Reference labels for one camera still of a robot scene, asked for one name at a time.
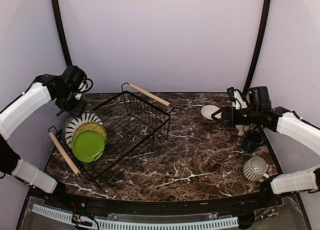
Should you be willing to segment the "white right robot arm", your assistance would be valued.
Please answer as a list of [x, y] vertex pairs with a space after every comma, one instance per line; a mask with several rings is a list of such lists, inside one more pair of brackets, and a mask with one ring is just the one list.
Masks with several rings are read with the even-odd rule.
[[[248, 89], [248, 96], [230, 87], [227, 89], [233, 106], [224, 106], [210, 113], [210, 117], [220, 123], [233, 125], [255, 124], [287, 136], [317, 155], [320, 153], [320, 129], [304, 120], [295, 111], [284, 107], [272, 107], [266, 86]], [[320, 189], [320, 167], [318, 165], [289, 174], [273, 177], [261, 192], [256, 194], [255, 203], [266, 207], [275, 195], [287, 192], [318, 191]]]

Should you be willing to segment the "dark green mug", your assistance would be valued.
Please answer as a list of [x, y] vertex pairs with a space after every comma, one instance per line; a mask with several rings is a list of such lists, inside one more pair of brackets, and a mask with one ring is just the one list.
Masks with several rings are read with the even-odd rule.
[[263, 137], [258, 131], [249, 131], [245, 135], [241, 148], [248, 154], [254, 153], [258, 147], [262, 144]]

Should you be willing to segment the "beige patterned bowl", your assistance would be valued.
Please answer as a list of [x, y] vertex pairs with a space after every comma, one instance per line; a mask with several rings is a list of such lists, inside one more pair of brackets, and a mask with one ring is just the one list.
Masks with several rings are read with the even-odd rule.
[[212, 114], [217, 112], [220, 108], [216, 107], [214, 105], [206, 105], [202, 107], [201, 109], [201, 116], [204, 123], [207, 124], [213, 124], [213, 123], [219, 123], [221, 118], [221, 113], [218, 113], [215, 115], [214, 118], [212, 118]]

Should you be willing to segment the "black white striped plate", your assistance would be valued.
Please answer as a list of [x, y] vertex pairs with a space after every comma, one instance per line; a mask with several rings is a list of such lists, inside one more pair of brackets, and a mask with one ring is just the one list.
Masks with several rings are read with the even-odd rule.
[[103, 125], [101, 118], [93, 112], [84, 112], [80, 117], [69, 116], [62, 128], [62, 139], [71, 149], [76, 130], [84, 123], [94, 122]]

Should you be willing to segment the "yellow ribbed plate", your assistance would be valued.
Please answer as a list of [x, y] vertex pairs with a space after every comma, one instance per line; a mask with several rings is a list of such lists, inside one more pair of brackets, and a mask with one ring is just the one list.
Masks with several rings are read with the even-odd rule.
[[105, 130], [104, 126], [98, 122], [85, 122], [80, 124], [79, 127], [76, 128], [73, 136], [72, 136], [72, 142], [75, 139], [76, 135], [80, 132], [83, 132], [84, 130], [94, 130], [98, 133], [100, 133], [104, 139], [104, 144], [107, 144], [107, 131]]

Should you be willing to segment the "striped round mug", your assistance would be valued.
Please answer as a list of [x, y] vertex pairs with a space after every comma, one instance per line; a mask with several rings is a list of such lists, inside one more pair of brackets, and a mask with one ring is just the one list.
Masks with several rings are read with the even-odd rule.
[[268, 164], [260, 157], [250, 158], [243, 166], [244, 177], [251, 182], [262, 182], [270, 176], [267, 173]]

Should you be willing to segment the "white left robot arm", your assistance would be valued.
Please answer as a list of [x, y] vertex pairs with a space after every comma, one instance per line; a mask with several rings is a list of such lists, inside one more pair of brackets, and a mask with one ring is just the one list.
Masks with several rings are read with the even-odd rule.
[[67, 208], [70, 196], [60, 188], [62, 184], [38, 167], [21, 158], [8, 144], [14, 131], [38, 109], [54, 101], [60, 112], [76, 117], [82, 115], [86, 101], [82, 94], [93, 87], [93, 81], [75, 65], [69, 65], [62, 75], [37, 76], [25, 92], [0, 112], [0, 171], [16, 177], [45, 193], [60, 208]]

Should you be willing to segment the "white steel tumbler cup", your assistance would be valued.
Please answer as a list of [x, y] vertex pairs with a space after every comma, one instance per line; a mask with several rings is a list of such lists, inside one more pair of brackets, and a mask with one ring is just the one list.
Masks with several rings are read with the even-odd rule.
[[235, 133], [238, 136], [244, 136], [247, 134], [247, 131], [249, 130], [250, 126], [248, 125], [236, 125], [235, 126]]

